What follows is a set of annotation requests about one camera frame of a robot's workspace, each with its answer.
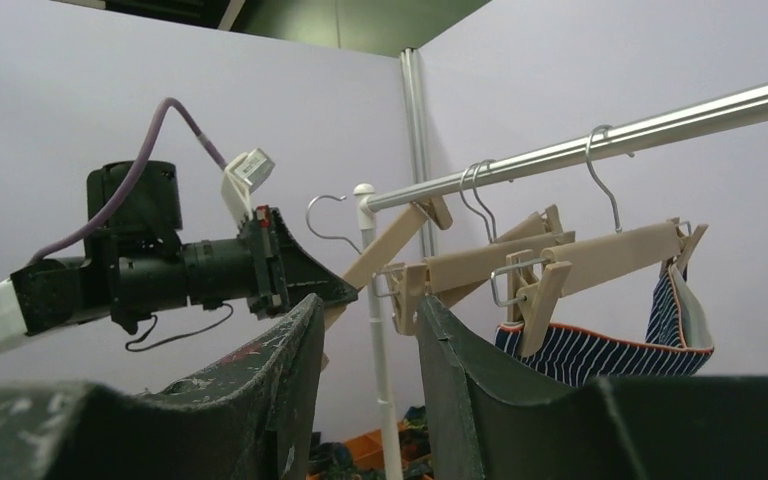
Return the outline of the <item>beige clip hanger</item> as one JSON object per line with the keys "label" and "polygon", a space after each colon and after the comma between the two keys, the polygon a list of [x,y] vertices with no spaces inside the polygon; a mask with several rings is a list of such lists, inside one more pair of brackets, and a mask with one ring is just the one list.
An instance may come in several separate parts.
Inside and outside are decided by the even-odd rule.
{"label": "beige clip hanger", "polygon": [[[361,183],[354,189],[353,194],[358,200],[357,213],[361,227],[374,228],[376,226],[376,214],[371,213],[371,211],[367,212],[364,203],[365,199],[374,193],[374,187],[368,183]],[[310,210],[316,201],[326,197],[333,197],[338,201],[345,200],[345,195],[342,197],[334,197],[333,195],[314,197],[309,202],[306,211],[306,223],[312,233],[313,229],[309,221]],[[447,230],[452,226],[453,219],[443,197],[437,196],[418,202],[409,202],[396,219],[360,252],[355,261],[338,278],[344,280],[358,292],[363,290],[372,282],[374,274],[387,266],[429,220],[440,230]],[[338,306],[325,307],[324,325],[326,331],[343,315],[347,305],[348,303],[343,303]]]}
{"label": "beige clip hanger", "polygon": [[551,205],[542,214],[533,212],[521,223],[503,234],[501,239],[498,239],[496,235],[495,216],[479,198],[475,185],[472,185],[473,196],[490,217],[490,220],[487,220],[487,217],[481,211],[471,206],[464,193],[467,177],[470,177],[472,182],[474,182],[477,179],[481,167],[488,166],[490,163],[491,160],[484,160],[467,167],[460,175],[458,181],[458,193],[462,203],[469,211],[475,213],[482,219],[490,243],[455,254],[455,257],[461,262],[462,270],[466,271],[464,276],[467,279],[467,283],[439,294],[439,299],[447,307],[456,305],[489,280],[490,273],[486,268],[489,265],[498,266],[497,257],[499,256],[499,253],[497,252],[497,249],[502,243],[546,234],[555,235],[562,232],[560,220],[557,215],[557,206]]}
{"label": "beige clip hanger", "polygon": [[491,273],[494,302],[506,307],[509,322],[521,329],[516,354],[523,358],[542,348],[560,298],[661,262],[683,270],[709,228],[704,223],[691,227],[689,222],[676,217],[637,229],[623,229],[618,202],[596,173],[591,156],[596,138],[608,141],[610,129],[602,124],[591,130],[584,159],[591,178],[609,199],[615,232],[538,252],[514,252],[506,256],[504,266]]}
{"label": "beige clip hanger", "polygon": [[556,205],[530,214],[500,235],[496,218],[480,199],[476,187],[478,174],[489,166],[488,160],[471,165],[458,182],[464,206],[484,221],[488,245],[426,257],[413,264],[394,263],[379,272],[386,281],[387,292],[383,296],[391,300],[392,321],[398,334],[416,334],[416,314],[425,296],[436,295],[445,305],[452,306],[488,282],[491,273],[504,265],[509,254],[575,241],[576,232],[563,228]]}

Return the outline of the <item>dark striped underwear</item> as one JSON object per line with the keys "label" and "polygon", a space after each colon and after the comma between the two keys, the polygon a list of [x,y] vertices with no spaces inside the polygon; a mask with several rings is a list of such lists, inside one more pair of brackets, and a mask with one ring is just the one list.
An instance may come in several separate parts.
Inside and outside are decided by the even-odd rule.
{"label": "dark striped underwear", "polygon": [[705,311],[687,270],[669,265],[652,293],[645,340],[633,342],[566,324],[552,324],[540,350],[518,353],[524,327],[503,323],[494,346],[526,367],[570,387],[593,377],[692,376],[715,352]]}

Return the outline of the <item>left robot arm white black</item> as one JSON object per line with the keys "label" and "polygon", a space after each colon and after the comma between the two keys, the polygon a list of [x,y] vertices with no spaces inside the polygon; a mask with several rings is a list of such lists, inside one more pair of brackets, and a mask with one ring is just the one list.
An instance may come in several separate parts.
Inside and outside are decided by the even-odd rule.
{"label": "left robot arm white black", "polygon": [[80,257],[44,255],[0,281],[0,354],[44,334],[110,318],[135,334],[161,311],[246,301],[258,318],[287,314],[309,295],[325,306],[354,302],[358,290],[311,257],[280,211],[232,199],[229,239],[185,243],[177,172],[147,162],[92,171],[87,206],[98,214],[119,187],[127,194],[101,224],[80,235]]}

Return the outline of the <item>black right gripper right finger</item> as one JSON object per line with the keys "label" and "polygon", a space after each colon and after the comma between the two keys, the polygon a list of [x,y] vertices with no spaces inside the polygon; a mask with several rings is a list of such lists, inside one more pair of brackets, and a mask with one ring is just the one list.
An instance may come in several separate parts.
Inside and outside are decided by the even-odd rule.
{"label": "black right gripper right finger", "polygon": [[418,309],[438,479],[768,479],[768,376],[597,378],[571,388]]}

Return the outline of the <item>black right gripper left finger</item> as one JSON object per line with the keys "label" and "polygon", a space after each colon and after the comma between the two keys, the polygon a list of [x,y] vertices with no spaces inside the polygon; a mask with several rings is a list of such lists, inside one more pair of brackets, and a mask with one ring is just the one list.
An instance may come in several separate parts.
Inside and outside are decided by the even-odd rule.
{"label": "black right gripper left finger", "polygon": [[302,479],[324,334],[310,294],[157,393],[0,382],[0,479]]}

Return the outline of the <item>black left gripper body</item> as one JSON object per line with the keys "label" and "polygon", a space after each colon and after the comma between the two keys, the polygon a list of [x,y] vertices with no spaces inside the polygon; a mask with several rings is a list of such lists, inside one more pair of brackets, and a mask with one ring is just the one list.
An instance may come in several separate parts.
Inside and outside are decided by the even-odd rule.
{"label": "black left gripper body", "polygon": [[250,312],[259,320],[284,315],[290,300],[272,209],[268,205],[257,206],[252,217],[240,225],[238,239],[252,262],[254,283],[247,298]]}

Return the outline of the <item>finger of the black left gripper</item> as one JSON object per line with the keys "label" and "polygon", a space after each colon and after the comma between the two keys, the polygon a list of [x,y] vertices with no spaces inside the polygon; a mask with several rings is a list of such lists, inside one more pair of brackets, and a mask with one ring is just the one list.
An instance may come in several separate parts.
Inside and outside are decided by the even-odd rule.
{"label": "finger of the black left gripper", "polygon": [[278,208],[271,209],[271,229],[277,246],[281,272],[279,285],[286,293],[288,308],[310,294],[325,307],[345,306],[358,300],[359,290],[309,255],[294,238]]}

